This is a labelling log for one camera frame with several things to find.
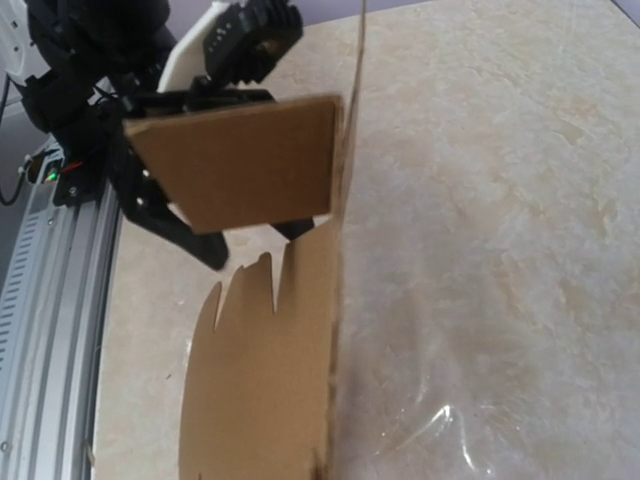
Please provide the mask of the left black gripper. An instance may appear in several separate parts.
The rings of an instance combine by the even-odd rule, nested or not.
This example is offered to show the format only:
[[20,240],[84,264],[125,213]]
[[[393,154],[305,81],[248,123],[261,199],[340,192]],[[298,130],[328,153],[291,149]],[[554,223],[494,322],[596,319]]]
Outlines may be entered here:
[[[138,92],[118,99],[98,101],[94,105],[94,112],[106,136],[96,147],[108,147],[105,187],[113,188],[121,210],[131,222],[181,248],[212,270],[222,270],[229,260],[224,235],[220,232],[195,234],[169,208],[171,201],[127,140],[122,121],[231,108],[273,99],[265,89],[214,90],[205,86],[202,80],[195,80],[191,87],[178,92]],[[64,166],[90,152],[68,156],[57,172],[57,181]]]

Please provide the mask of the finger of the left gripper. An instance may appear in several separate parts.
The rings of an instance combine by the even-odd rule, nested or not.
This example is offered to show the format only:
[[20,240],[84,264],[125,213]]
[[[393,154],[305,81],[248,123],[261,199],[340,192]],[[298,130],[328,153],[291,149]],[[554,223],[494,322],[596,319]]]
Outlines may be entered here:
[[272,228],[287,241],[294,241],[315,228],[313,218],[275,223]]

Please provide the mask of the brown cardboard box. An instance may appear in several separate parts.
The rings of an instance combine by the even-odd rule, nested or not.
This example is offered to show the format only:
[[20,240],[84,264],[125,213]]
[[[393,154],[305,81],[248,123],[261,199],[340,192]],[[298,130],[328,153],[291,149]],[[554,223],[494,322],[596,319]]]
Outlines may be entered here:
[[129,120],[126,135],[198,233],[323,223],[207,297],[181,413],[183,479],[334,475],[343,224],[360,91]]

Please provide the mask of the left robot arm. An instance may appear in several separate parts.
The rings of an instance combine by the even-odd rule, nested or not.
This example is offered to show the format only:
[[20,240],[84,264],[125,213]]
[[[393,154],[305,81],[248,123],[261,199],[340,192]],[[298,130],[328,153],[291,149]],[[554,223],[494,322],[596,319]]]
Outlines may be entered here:
[[270,99],[262,81],[301,39],[287,1],[215,2],[181,38],[166,1],[5,1],[1,54],[34,126],[57,142],[56,206],[111,187],[134,224],[213,270],[229,258],[222,233],[198,235],[125,139],[122,123]]

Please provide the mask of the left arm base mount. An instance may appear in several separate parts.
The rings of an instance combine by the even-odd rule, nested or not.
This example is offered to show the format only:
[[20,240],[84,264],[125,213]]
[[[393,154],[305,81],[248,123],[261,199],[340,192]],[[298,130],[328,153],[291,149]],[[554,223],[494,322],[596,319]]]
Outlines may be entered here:
[[59,173],[53,196],[56,207],[75,207],[99,201],[107,180],[108,147],[101,145],[74,159]]

